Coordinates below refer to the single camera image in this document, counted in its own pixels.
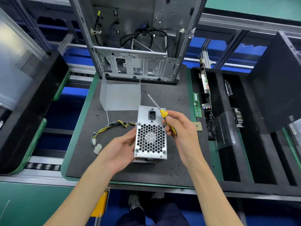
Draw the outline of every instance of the shoe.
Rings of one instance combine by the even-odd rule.
[[[130,194],[128,203],[129,203],[129,206],[130,206],[131,210],[133,210],[137,207],[139,207],[143,210],[143,208],[141,207],[140,200],[139,200],[139,195],[138,195],[137,192],[133,193],[133,194]]]
[[[154,199],[154,198],[162,199],[162,198],[164,198],[164,196],[165,196],[165,193],[163,193],[163,192],[155,192],[152,194],[151,199]]]

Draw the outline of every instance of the hand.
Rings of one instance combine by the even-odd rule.
[[[96,160],[106,164],[112,176],[132,162],[136,138],[136,127],[121,137],[114,138],[97,156]]]
[[[165,125],[165,131],[167,135],[175,138],[180,158],[187,167],[196,157],[203,157],[197,128],[184,114],[171,110],[167,110],[167,112],[174,118],[167,116],[165,119],[175,128],[177,135],[171,131],[169,125]]]

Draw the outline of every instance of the green circuit board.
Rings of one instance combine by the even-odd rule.
[[[202,117],[202,106],[200,104],[199,94],[198,93],[192,93],[193,94],[193,106],[194,106],[194,115],[195,117]]]

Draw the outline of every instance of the forearm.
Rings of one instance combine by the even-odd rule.
[[[202,155],[189,163],[188,171],[207,226],[243,225]]]
[[[96,159],[45,225],[85,225],[112,176]]]

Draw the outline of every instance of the dark pants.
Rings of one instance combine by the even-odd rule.
[[[141,208],[135,208],[124,214],[116,226],[141,226],[145,225],[145,213],[152,219],[156,226],[189,226],[181,210],[170,200],[151,199],[145,203],[145,212]]]

